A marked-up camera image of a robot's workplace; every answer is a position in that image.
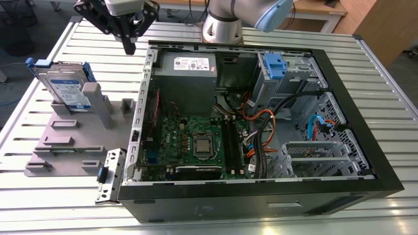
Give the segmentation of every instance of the desk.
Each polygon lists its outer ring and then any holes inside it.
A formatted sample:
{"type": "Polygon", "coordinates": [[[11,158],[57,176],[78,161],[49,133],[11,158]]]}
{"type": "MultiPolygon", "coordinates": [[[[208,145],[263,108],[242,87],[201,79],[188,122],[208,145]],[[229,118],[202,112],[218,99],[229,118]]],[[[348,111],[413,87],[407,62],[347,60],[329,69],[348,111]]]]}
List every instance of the desk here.
{"type": "MultiPolygon", "coordinates": [[[[154,0],[162,9],[188,10],[188,0],[154,0]]],[[[323,0],[299,0],[295,2],[296,19],[320,20],[325,21],[320,32],[332,33],[336,24],[347,11],[343,5],[337,2],[335,8],[324,6],[323,0]]],[[[204,10],[204,0],[192,0],[190,9],[193,11],[204,10]]]]}
{"type": "MultiPolygon", "coordinates": [[[[69,23],[48,59],[88,61],[102,94],[137,99],[148,40],[198,42],[198,27],[154,22],[133,56],[86,21],[69,23]]],[[[365,44],[351,35],[242,29],[249,45],[323,49],[341,78],[404,190],[331,215],[138,224],[120,205],[94,206],[96,177],[23,176],[26,161],[50,117],[52,97],[34,79],[0,132],[0,233],[52,235],[397,235],[418,231],[416,109],[365,44]]]]}

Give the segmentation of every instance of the power supply label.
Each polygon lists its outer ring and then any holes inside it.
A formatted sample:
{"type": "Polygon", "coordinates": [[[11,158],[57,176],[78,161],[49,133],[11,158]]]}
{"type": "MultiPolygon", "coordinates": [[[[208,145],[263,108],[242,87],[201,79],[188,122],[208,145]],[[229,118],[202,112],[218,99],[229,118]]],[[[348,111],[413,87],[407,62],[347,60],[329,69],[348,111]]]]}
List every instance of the power supply label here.
{"type": "Polygon", "coordinates": [[[89,100],[82,95],[81,84],[77,80],[50,80],[58,97],[70,109],[84,111],[90,107],[89,100]]]}
{"type": "Polygon", "coordinates": [[[174,58],[174,70],[209,70],[209,59],[208,58],[189,58],[176,57],[174,58]]]}

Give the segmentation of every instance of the wire bundle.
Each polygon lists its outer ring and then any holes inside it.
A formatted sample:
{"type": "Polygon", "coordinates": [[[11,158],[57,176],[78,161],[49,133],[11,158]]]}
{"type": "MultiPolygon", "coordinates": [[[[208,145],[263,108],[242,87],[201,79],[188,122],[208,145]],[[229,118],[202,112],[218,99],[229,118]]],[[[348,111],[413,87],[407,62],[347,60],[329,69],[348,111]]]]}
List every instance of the wire bundle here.
{"type": "MultiPolygon", "coordinates": [[[[292,94],[287,96],[279,104],[272,109],[272,116],[277,114],[277,112],[285,107],[285,105],[295,99],[297,99],[300,96],[304,95],[321,95],[325,91],[304,91],[296,94],[292,94]]],[[[261,142],[261,134],[263,130],[267,127],[268,122],[271,121],[271,118],[264,119],[263,124],[259,128],[259,131],[253,138],[253,151],[255,151],[255,159],[256,159],[256,168],[255,168],[255,177],[256,178],[265,178],[267,177],[267,158],[264,153],[264,143],[261,142]]]]}

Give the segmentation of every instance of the floor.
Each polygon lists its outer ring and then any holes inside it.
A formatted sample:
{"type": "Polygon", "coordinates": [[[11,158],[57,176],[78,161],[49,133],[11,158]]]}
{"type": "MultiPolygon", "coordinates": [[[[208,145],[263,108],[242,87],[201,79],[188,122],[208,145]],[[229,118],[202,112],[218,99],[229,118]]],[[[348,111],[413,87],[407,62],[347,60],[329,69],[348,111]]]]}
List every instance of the floor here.
{"type": "MultiPolygon", "coordinates": [[[[61,11],[58,12],[52,10],[50,4],[46,1],[34,1],[34,3],[33,10],[38,23],[27,28],[35,45],[34,53],[23,57],[11,57],[0,49],[0,67],[9,63],[23,62],[27,57],[33,57],[34,59],[46,58],[70,16],[77,15],[70,3],[61,3],[61,11]]],[[[200,17],[200,14],[198,12],[193,12],[192,16],[194,20],[200,17]]],[[[161,12],[158,20],[177,23],[184,22],[185,17],[186,11],[173,13],[170,18],[161,12]]],[[[9,78],[9,82],[5,85],[0,85],[0,128],[11,114],[17,102],[5,106],[2,105],[19,99],[33,78],[30,72],[23,69],[23,64],[9,66],[1,69],[1,71],[9,78]]],[[[418,106],[418,93],[415,92],[418,90],[418,59],[411,60],[407,58],[407,54],[400,54],[388,67],[388,72],[412,103],[418,106]]]]}

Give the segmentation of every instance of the blue hard drive label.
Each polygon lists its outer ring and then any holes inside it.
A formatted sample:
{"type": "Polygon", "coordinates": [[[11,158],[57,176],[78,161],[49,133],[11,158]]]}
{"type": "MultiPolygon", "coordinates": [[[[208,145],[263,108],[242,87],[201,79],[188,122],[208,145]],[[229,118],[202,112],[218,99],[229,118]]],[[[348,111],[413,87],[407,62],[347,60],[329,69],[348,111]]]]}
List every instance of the blue hard drive label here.
{"type": "Polygon", "coordinates": [[[73,111],[86,111],[90,102],[81,93],[81,84],[77,80],[50,80],[57,95],[68,108],[73,111]]]}

